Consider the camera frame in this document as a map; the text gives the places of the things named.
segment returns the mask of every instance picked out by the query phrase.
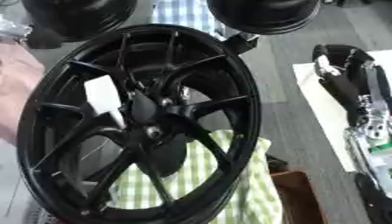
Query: black wheel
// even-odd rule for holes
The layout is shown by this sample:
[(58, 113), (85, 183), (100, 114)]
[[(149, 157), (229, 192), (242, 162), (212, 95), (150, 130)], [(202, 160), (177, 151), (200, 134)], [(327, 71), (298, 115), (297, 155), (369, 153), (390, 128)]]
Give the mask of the black wheel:
[[(122, 99), (124, 129), (108, 114), (95, 115), (86, 102), (84, 81), (106, 74)], [(183, 88), (197, 89), (210, 100), (189, 104), (181, 97)], [(216, 111), (224, 112), (234, 132), (227, 153), (199, 122)], [(135, 26), (87, 42), (48, 73), (24, 108), (18, 162), (34, 197), (71, 224), (205, 223), (235, 190), (260, 124), (261, 105), (252, 75), (220, 41), (179, 26)], [(152, 136), (149, 127), (160, 131)], [(181, 135), (203, 143), (218, 168), (201, 186), (174, 199), (163, 185), (159, 164), (163, 160), (180, 168), (185, 155), (181, 151), (186, 149), (174, 147), (166, 156), (162, 150)], [(80, 145), (96, 136), (106, 137), (121, 150), (112, 162), (86, 175), (76, 158)], [(139, 210), (108, 206), (109, 188), (132, 164), (150, 177), (161, 206)], [(93, 187), (87, 190), (86, 181)]]

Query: wheel rim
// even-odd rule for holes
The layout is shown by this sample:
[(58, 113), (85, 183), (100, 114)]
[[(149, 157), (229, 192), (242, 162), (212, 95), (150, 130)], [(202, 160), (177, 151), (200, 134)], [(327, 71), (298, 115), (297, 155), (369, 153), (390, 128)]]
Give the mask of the wheel rim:
[[(83, 99), (81, 83), (104, 74), (110, 74), (118, 86), (122, 113), (127, 118), (126, 129), (116, 128), (107, 114), (93, 116)], [(183, 86), (196, 88), (212, 100), (184, 104), (178, 96)], [(129, 92), (144, 103), (153, 104), (160, 112), (152, 120), (136, 121), (137, 109), (134, 102), (130, 103)], [(166, 98), (173, 104), (159, 105)], [(198, 118), (220, 109), (234, 131), (228, 153), (197, 123)], [(65, 57), (43, 79), (27, 102), (19, 124), (18, 161), (32, 194), (46, 210), (62, 220), (200, 223), (211, 220), (230, 198), (256, 145), (260, 119), (259, 96), (249, 70), (221, 42), (179, 26), (130, 27), (89, 41)], [(148, 138), (145, 127), (151, 123), (161, 125), (162, 121), (178, 127), (169, 133), (185, 132), (201, 141), (219, 165), (205, 183), (181, 199), (172, 199), (158, 171), (149, 164), (148, 155), (152, 153), (149, 148), (157, 142)], [(113, 163), (105, 166), (95, 188), (83, 194), (74, 179), (70, 180), (74, 171), (70, 171), (72, 163), (65, 158), (77, 154), (77, 145), (95, 135), (109, 138), (123, 150)], [(147, 167), (164, 204), (143, 210), (103, 206), (108, 188), (133, 163)]]

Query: gray carpet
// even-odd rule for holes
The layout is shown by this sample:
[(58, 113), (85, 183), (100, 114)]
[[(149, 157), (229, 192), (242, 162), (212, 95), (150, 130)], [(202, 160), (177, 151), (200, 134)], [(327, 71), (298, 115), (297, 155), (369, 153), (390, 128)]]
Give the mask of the gray carpet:
[[(150, 0), (139, 1), (139, 9), (128, 25), (148, 21), (146, 15), (151, 11)], [(305, 170), (309, 174), (331, 224), (367, 224), (369, 221), (353, 176), (343, 172), (297, 87), (291, 65), (310, 62), (312, 48), (316, 44), (348, 44), (365, 50), (392, 49), (391, 11), (392, 3), (388, 2), (345, 9), (325, 6), (316, 20), (304, 29), (262, 38), (257, 49), (242, 56), (260, 88), (263, 102), (261, 136), (272, 141), (270, 153), (289, 161), (291, 168)], [(21, 18), (21, 8), (7, 9), (6, 14)], [(61, 49), (33, 53), (46, 68), (50, 68), (76, 46), (69, 44)], [(10, 214), (18, 215), (20, 209), (19, 206), (11, 207)], [(15, 220), (0, 216), (0, 223), (20, 223)]]

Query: wheel spoke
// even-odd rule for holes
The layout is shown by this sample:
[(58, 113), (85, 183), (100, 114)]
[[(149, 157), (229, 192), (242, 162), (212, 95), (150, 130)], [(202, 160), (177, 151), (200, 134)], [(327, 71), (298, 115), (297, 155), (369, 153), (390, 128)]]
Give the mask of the wheel spoke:
[(42, 103), (41, 107), (39, 108), (39, 112), (41, 112), (46, 117), (68, 116), (81, 118), (83, 116), (82, 108), (50, 102)]
[(109, 164), (105, 169), (105, 174), (101, 176), (101, 181), (94, 189), (88, 193), (87, 208), (97, 208), (100, 206), (100, 198), (113, 185), (113, 183), (123, 174), (123, 172), (136, 162), (136, 157), (129, 149), (124, 149), (117, 159)]
[(87, 74), (94, 74), (96, 77), (113, 73), (113, 71), (111, 71), (109, 67), (99, 66), (96, 64), (86, 63), (78, 60), (71, 60), (68, 62), (68, 64), (71, 67), (80, 70), (81, 72)]
[(185, 133), (204, 144), (204, 146), (213, 153), (220, 169), (223, 171), (230, 169), (232, 164), (231, 159), (228, 157), (228, 154), (226, 154), (226, 152), (209, 136), (209, 131), (188, 118), (183, 118), (181, 120), (183, 120), (182, 123), (185, 125)]
[(123, 71), (125, 71), (125, 55), (127, 54), (127, 46), (129, 39), (130, 35), (128, 33), (122, 35), (121, 48), (117, 60), (117, 67), (121, 68)]
[(182, 116), (198, 120), (203, 116), (207, 116), (222, 109), (241, 109), (241, 106), (245, 106), (249, 98), (249, 95), (242, 95), (225, 100), (203, 101), (191, 105), (173, 107), (181, 107), (175, 110), (182, 113)]
[(178, 38), (179, 33), (177, 31), (173, 32), (171, 34), (170, 42), (167, 47), (167, 52), (166, 52), (166, 65), (171, 66), (174, 63), (175, 60), (175, 44), (176, 44), (176, 39)]
[(71, 151), (76, 145), (81, 144), (92, 136), (113, 137), (114, 142), (118, 142), (120, 137), (115, 136), (112, 129), (104, 129), (110, 123), (112, 121), (109, 114), (98, 115), (94, 118), (83, 118), (54, 146), (51, 152), (34, 166), (33, 170), (37, 170), (41, 165), (53, 161), (53, 159), (59, 159), (64, 153)]
[(164, 206), (170, 210), (172, 208), (174, 199), (165, 188), (164, 182), (159, 177), (154, 162), (149, 159), (147, 152), (144, 150), (144, 147), (141, 144), (138, 147), (138, 156), (152, 184), (154, 185), (155, 189), (157, 189), (159, 197), (164, 202)]
[(194, 61), (191, 63), (187, 63), (181, 66), (178, 66), (174, 68), (174, 70), (169, 73), (167, 76), (164, 77), (164, 80), (161, 84), (161, 88), (164, 91), (167, 91), (169, 88), (176, 88), (176, 86), (188, 75), (190, 75), (189, 72), (191, 71), (197, 71), (199, 68), (206, 67), (208, 65), (213, 65), (215, 63), (218, 63), (221, 60), (225, 60), (226, 55), (221, 54), (218, 56), (213, 56), (207, 59), (203, 60), (198, 60)]

